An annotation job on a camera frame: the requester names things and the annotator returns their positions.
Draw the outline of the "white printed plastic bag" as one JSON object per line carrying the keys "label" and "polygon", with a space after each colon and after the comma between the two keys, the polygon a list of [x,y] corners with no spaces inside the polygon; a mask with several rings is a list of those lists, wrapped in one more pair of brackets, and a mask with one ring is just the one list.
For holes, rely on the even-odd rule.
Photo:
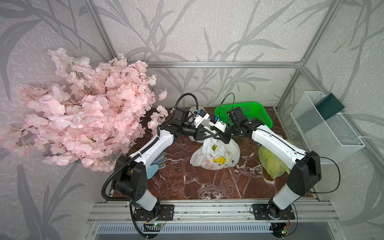
{"label": "white printed plastic bag", "polygon": [[220,140],[206,139],[203,145],[193,153],[190,164],[206,170],[218,171],[235,167],[240,160],[241,151],[239,145],[231,139],[229,144]]}

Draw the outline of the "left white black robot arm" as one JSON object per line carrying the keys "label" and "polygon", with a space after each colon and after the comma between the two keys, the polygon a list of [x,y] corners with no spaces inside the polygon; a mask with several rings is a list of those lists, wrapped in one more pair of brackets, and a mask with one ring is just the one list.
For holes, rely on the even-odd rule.
{"label": "left white black robot arm", "polygon": [[156,135],[130,156],[118,158],[115,171],[102,186],[106,201],[126,201],[141,209],[146,218],[160,215],[160,200],[148,190],[147,172],[157,157],[180,136],[195,140],[220,138],[226,124],[218,117],[210,118],[204,110],[190,114],[188,110],[174,109],[169,119],[157,126]]}

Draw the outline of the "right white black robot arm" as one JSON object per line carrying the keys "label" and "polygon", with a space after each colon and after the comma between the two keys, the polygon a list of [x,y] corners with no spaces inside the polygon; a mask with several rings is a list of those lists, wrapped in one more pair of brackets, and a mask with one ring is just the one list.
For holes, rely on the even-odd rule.
{"label": "right white black robot arm", "polygon": [[290,169],[285,185],[269,200],[267,213],[278,220],[286,209],[300,197],[305,196],[322,179],[321,157],[316,152],[306,152],[275,134],[257,118],[248,119],[240,107],[227,111],[232,123],[221,134],[223,141],[237,136],[250,137],[275,154]]}

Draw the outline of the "light green plastic bag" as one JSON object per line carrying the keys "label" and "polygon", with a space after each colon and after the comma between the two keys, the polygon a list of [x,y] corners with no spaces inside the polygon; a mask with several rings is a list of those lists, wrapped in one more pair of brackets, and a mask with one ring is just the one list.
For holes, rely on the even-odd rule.
{"label": "light green plastic bag", "polygon": [[291,172],[288,166],[265,146],[259,147],[258,154],[263,168],[272,179],[275,180],[285,173],[289,174]]}

